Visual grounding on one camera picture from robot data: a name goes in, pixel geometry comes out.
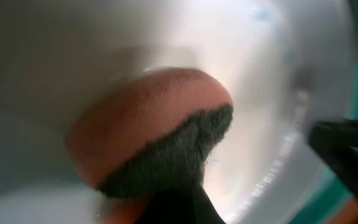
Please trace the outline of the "light blue plate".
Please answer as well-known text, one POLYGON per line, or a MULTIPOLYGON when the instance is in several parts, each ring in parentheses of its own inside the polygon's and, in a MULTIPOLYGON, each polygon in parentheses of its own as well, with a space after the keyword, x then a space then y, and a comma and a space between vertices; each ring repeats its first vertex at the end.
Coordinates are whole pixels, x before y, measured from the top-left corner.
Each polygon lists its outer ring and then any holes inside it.
POLYGON ((306 143, 347 115, 354 39, 345 1, 0 1, 0 223, 99 223, 65 131, 107 92, 198 68, 234 100, 204 187, 228 223, 288 223, 319 182, 306 143))

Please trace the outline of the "dark wet sponge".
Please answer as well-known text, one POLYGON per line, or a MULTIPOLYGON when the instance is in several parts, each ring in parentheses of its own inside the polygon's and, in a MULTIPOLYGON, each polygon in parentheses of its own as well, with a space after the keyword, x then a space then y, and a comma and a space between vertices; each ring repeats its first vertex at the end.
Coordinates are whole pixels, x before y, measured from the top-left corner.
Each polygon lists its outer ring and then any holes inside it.
POLYGON ((88 187, 116 203, 103 223, 135 223, 155 194, 200 184, 234 103, 217 79, 166 68, 129 82, 88 110, 65 144, 88 187))

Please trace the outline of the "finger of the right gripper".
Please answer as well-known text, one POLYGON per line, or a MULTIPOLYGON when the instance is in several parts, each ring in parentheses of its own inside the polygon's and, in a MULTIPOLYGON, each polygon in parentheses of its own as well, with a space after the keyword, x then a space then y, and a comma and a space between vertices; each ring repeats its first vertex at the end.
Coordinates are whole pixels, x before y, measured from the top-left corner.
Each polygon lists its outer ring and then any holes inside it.
POLYGON ((358 199, 358 120, 319 121, 308 144, 358 199))

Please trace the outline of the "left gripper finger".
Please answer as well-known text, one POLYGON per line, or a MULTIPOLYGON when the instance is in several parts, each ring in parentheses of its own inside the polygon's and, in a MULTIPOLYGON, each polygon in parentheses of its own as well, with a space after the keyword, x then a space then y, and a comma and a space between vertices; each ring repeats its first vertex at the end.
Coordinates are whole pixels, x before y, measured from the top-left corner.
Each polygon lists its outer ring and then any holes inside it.
POLYGON ((135 224, 224 224, 204 188, 155 194, 135 224))

